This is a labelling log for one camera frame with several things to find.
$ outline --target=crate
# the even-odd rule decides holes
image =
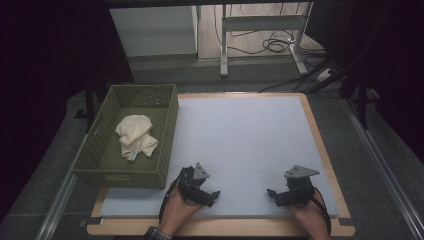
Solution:
[[[72,167],[92,187],[164,189],[178,115],[175,85],[112,85]],[[129,115],[145,115],[159,144],[152,156],[122,157],[116,126]]]

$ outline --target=crumpled cloth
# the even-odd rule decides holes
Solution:
[[[122,156],[133,161],[138,153],[143,152],[150,157],[159,144],[157,139],[150,136],[152,127],[150,118],[144,115],[125,117],[115,129],[120,136]]]

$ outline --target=table surface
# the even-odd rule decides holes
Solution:
[[[330,159],[313,117],[307,98],[296,93],[223,93],[223,94],[181,94],[179,98],[245,98],[245,97],[284,97],[296,96],[301,100],[306,118],[312,131],[327,178],[330,182],[339,214],[331,219],[332,236],[352,236],[355,227],[343,225],[351,216],[347,209],[340,186],[337,182]],[[87,231],[92,235],[143,235],[149,226],[157,226],[157,218],[100,218],[100,210],[108,189],[101,189],[92,211],[92,219],[101,221],[88,224]],[[192,219],[176,236],[305,236],[305,231],[292,217],[281,218],[213,218]]]

